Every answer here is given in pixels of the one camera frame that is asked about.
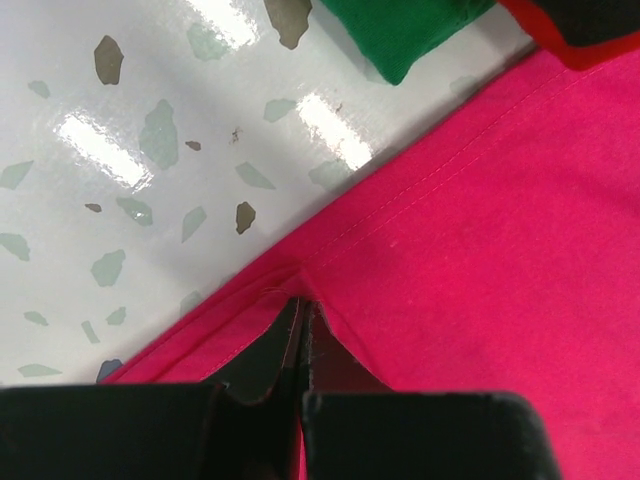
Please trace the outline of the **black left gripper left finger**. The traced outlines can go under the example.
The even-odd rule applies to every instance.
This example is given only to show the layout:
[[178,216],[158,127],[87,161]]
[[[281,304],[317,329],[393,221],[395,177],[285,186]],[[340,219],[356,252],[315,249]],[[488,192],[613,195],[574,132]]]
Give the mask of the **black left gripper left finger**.
[[5,388],[5,479],[294,479],[304,303],[195,383]]

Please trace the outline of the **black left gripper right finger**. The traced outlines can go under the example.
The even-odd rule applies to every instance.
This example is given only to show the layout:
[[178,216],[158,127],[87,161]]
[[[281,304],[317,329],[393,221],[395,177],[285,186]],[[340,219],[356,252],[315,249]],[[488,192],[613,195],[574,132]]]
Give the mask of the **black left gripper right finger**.
[[305,318],[301,399],[310,479],[559,479],[543,422],[508,392],[398,392]]

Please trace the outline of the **magenta pink t-shirt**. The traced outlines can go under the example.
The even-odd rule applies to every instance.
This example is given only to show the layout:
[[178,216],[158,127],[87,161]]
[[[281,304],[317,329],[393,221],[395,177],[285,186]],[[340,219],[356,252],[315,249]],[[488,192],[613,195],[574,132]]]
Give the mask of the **magenta pink t-shirt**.
[[292,297],[393,387],[523,395],[565,478],[637,478],[638,54],[534,53],[111,381],[202,380]]

